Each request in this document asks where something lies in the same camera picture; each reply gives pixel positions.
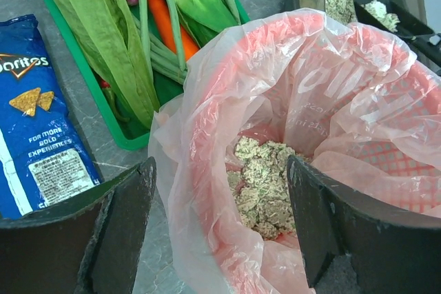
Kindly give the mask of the beige cat litter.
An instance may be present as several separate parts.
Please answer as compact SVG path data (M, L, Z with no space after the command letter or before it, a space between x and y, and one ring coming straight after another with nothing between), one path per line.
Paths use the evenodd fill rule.
M325 0L325 12L344 25L357 21L353 0Z

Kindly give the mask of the green long beans bundle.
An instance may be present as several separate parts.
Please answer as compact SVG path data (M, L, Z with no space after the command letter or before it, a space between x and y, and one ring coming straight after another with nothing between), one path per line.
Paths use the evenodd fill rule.
M236 0L139 0L141 36L154 71L182 84L188 61L223 30L240 25Z

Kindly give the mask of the orange carrot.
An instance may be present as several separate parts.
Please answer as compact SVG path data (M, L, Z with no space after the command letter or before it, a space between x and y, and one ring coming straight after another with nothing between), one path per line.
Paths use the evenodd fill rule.
M161 36L162 42L173 53L176 54L176 45L172 33L172 21L166 0L147 0L147 4L154 17L154 21ZM183 26L180 26L180 29L185 60L188 61L193 55L195 55L195 53L199 51L199 46Z

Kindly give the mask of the blue Doritos chip bag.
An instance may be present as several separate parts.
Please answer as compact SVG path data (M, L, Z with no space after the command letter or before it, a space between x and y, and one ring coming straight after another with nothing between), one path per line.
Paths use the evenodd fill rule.
M33 14L1 23L1 217L101 183L71 120Z

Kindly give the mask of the green lettuce leaf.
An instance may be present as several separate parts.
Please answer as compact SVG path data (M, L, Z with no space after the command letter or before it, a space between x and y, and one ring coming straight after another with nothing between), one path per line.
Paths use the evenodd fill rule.
M126 0L54 0L90 67L146 128L159 101L139 31Z

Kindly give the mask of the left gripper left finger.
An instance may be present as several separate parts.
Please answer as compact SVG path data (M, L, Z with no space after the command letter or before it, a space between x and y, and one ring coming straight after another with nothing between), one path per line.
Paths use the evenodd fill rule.
M131 293L155 184L149 157L63 202L1 219L1 292Z

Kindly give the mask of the black litter scoop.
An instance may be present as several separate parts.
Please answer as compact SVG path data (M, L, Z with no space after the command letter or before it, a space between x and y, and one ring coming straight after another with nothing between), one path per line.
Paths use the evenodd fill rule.
M384 6L386 14L397 16L398 22L394 31L390 30L368 11L368 5L373 3L379 3ZM372 25L377 29L396 35L440 67L440 33L436 33L421 20L391 0L353 0L353 4L357 20L360 23Z

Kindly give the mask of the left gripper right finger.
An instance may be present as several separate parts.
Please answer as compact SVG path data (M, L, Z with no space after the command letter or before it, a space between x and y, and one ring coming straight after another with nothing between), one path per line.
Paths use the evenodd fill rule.
M290 156L287 179L309 287L349 254L365 293L439 293L440 219L381 202Z

